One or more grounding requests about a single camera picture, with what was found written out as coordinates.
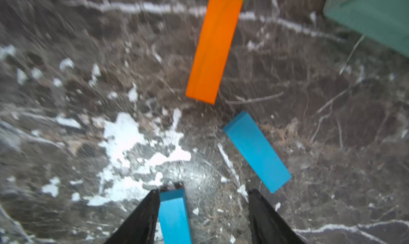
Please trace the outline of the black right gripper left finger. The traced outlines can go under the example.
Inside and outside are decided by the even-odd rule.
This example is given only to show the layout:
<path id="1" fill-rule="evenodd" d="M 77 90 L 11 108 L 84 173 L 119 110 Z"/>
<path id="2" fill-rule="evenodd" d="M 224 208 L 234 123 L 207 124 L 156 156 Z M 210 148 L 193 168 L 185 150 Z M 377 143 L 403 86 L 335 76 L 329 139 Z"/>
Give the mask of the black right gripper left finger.
<path id="1" fill-rule="evenodd" d="M 105 244 L 153 244 L 160 207 L 158 189 L 150 191 Z"/>

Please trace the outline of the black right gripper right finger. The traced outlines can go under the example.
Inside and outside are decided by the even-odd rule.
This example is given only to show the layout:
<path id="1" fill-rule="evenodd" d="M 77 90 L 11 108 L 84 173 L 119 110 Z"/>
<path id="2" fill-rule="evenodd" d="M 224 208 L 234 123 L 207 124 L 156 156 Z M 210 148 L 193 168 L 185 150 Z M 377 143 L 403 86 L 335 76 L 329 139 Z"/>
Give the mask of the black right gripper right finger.
<path id="1" fill-rule="evenodd" d="M 253 244 L 303 243 L 258 190 L 250 190 L 248 199 Z"/>

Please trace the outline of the teal building block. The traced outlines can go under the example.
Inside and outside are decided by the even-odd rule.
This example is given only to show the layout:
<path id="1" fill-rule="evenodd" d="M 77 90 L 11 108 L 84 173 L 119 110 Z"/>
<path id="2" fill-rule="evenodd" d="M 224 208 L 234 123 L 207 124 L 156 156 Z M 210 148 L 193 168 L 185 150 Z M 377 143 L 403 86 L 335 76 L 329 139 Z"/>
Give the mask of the teal building block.
<path id="1" fill-rule="evenodd" d="M 192 243 L 183 188 L 160 194 L 158 217 L 165 244 Z"/>
<path id="2" fill-rule="evenodd" d="M 283 187 L 292 176 L 250 114 L 235 116 L 224 128 L 236 148 L 270 193 Z"/>

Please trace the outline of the orange building block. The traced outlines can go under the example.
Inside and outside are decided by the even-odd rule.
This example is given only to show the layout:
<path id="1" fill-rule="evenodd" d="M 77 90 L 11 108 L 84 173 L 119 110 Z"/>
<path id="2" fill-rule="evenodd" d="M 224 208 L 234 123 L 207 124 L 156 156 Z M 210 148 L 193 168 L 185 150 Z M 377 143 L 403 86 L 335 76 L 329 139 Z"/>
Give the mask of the orange building block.
<path id="1" fill-rule="evenodd" d="M 244 0 L 209 0 L 186 96 L 216 101 L 236 24 Z"/>

